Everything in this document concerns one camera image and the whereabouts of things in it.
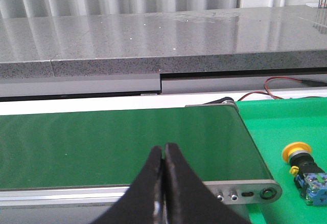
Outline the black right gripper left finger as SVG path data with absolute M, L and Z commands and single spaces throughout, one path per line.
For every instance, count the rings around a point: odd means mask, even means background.
M 124 195 L 92 223 L 162 223 L 162 149 L 154 146 Z

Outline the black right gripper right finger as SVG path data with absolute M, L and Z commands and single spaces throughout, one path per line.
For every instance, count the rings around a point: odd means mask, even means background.
M 176 143 L 165 146 L 165 184 L 168 223 L 250 223 L 215 198 Z

